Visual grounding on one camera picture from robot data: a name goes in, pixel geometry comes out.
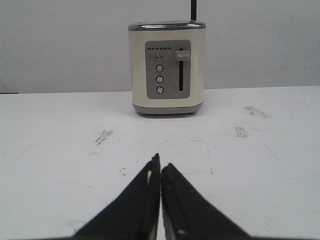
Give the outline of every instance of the toaster top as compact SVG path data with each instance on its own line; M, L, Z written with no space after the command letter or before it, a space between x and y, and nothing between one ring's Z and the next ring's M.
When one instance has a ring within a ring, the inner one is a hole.
M201 21L156 21L156 22L136 22L130 24L128 31L170 31L170 30L190 30L205 29L206 24Z

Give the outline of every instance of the white table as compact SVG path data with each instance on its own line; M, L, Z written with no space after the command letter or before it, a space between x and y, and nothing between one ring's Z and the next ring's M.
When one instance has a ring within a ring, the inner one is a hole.
M130 92L0 95L0 238L71 236L155 153L250 235L319 238L320 87L204 95L171 118Z

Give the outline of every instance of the round button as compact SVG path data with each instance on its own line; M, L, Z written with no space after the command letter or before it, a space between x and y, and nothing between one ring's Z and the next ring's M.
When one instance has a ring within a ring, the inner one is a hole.
M156 92L157 92L158 94L162 94L162 93L164 92L164 88L163 88L162 86L158 86L158 87L156 88Z
M156 81L160 84L164 81L164 77L163 76L157 76L156 77Z
M155 55L155 60L157 60L158 62L162 61L163 58L164 56L160 52Z
M162 72L164 70L164 67L162 65L157 65L155 67L155 70L160 73L160 72Z

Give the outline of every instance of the gray control panel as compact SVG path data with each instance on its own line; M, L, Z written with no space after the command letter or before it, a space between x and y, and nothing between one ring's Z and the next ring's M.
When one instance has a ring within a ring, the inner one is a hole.
M191 42L145 43L146 91L149 99L186 99L190 96Z

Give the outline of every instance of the toaster lever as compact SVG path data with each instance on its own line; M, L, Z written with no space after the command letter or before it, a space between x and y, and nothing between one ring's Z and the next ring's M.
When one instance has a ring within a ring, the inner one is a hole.
M191 58L191 53L188 50L180 50L174 52L174 58L178 62L180 61L189 61Z

